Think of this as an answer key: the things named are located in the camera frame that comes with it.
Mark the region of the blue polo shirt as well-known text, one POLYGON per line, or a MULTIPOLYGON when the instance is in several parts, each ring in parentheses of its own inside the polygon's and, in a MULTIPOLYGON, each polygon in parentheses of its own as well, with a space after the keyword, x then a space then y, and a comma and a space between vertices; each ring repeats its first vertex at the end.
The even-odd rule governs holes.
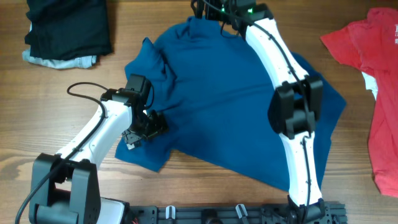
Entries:
POLYGON ((216 21, 189 17, 155 41, 144 39, 125 72, 150 80, 149 103, 169 129, 135 149, 121 141, 117 159, 158 171, 176 149, 289 188, 285 150, 267 117, 272 82, 242 38, 221 30, 216 21))

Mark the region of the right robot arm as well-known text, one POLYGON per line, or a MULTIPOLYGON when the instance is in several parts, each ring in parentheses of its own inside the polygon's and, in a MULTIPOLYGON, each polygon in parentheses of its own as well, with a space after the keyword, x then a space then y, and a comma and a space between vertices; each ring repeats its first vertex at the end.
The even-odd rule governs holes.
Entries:
POLYGON ((283 41, 273 14, 256 1, 192 0, 195 17, 229 24, 255 51, 274 88, 267 112, 289 169, 287 223, 324 223, 329 216, 318 186, 313 143, 320 119, 323 82, 311 77, 283 41))

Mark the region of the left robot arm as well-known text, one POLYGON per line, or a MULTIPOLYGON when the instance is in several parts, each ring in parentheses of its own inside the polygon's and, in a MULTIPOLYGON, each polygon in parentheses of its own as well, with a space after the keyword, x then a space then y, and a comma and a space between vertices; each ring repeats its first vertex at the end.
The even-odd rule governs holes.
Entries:
POLYGON ((28 208, 31 223, 135 223, 129 203, 101 197, 98 169, 119 138, 134 149, 168 130, 149 98, 154 87, 142 75, 130 75, 124 88, 106 89, 96 100, 97 112, 74 139, 54 155, 36 158, 31 190, 15 222, 28 208))

